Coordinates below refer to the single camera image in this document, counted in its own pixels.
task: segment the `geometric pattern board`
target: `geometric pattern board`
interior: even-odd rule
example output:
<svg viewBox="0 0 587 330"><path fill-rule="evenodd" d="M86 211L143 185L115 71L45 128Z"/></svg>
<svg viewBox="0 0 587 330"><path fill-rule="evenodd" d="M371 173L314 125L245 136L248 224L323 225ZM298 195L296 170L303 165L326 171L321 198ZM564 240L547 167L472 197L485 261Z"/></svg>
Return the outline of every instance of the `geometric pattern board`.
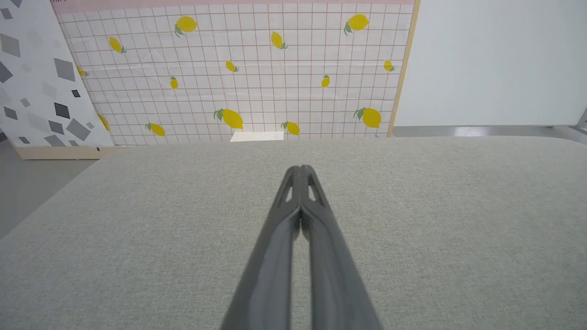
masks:
<svg viewBox="0 0 587 330"><path fill-rule="evenodd" d="M413 5L234 4L58 15L117 145L383 137Z"/></svg>
<svg viewBox="0 0 587 330"><path fill-rule="evenodd" d="M113 146L71 53L55 47L65 37L50 2L11 2L0 8L0 128L17 147Z"/></svg>

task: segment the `grid pattern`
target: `grid pattern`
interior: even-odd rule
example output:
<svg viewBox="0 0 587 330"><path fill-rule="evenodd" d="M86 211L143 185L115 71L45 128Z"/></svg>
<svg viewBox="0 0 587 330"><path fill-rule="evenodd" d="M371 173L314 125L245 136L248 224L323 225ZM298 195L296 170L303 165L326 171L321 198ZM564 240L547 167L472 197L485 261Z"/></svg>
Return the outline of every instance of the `grid pattern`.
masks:
<svg viewBox="0 0 587 330"><path fill-rule="evenodd" d="M117 145L229 141L236 131L214 118L220 108L243 119L245 132L283 130L287 139L376 137L387 132L413 5L196 5L62 14L58 21L96 111ZM345 35L355 14L369 24ZM180 38L177 20L194 32ZM271 43L279 33L286 49ZM109 45L116 38L127 49ZM395 70L388 72L390 60ZM231 61L239 68L231 72ZM330 84L322 88L323 76ZM170 76L178 82L172 89ZM353 117L382 115L378 129ZM166 136L145 128L159 124Z"/></svg>

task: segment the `gray fabric surface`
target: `gray fabric surface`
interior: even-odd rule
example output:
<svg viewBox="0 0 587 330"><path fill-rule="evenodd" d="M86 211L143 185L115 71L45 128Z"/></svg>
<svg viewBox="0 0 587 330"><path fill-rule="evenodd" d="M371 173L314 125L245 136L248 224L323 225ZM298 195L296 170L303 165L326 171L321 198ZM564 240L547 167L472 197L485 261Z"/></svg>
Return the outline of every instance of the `gray fabric surface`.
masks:
<svg viewBox="0 0 587 330"><path fill-rule="evenodd" d="M386 329L587 327L587 147L489 137L108 157L0 240L0 328L218 328L285 170L304 163ZM301 236L294 255L293 329L309 329Z"/></svg>

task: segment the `wooden frame edge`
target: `wooden frame edge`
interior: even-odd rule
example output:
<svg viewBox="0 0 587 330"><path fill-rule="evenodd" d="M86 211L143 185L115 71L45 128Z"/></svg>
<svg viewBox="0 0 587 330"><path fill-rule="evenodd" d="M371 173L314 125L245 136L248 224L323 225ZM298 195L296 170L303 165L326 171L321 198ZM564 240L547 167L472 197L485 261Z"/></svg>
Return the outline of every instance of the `wooden frame edge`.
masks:
<svg viewBox="0 0 587 330"><path fill-rule="evenodd" d="M402 88L403 88L403 81L406 77L407 71L407 63L408 59L410 58L411 52L411 43L414 40L414 32L416 31L416 23L418 21L418 13L420 12L420 1L416 0L414 3L414 11L411 15L411 24L410 24L410 32L408 32L407 36L407 43L406 43L406 52L404 53L404 58L402 62L402 72L400 73L400 80L397 84L397 94L396 99L393 102L393 110L392 110L392 119L389 121L389 129L387 130L387 137L392 136L393 125L396 122L396 114L397 114L397 107L400 104L400 97L402 95Z"/></svg>
<svg viewBox="0 0 587 330"><path fill-rule="evenodd" d="M10 141L22 160L32 159L102 159L127 147L17 147Z"/></svg>

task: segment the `wooden base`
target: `wooden base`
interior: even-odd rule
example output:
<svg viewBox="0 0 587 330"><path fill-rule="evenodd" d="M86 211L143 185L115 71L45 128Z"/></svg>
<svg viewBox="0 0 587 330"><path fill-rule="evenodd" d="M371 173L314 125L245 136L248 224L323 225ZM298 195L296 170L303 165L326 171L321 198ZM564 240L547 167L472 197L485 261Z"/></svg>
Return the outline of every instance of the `wooden base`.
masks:
<svg viewBox="0 0 587 330"><path fill-rule="evenodd" d="M102 159L127 147L16 147L16 153L23 159Z"/></svg>

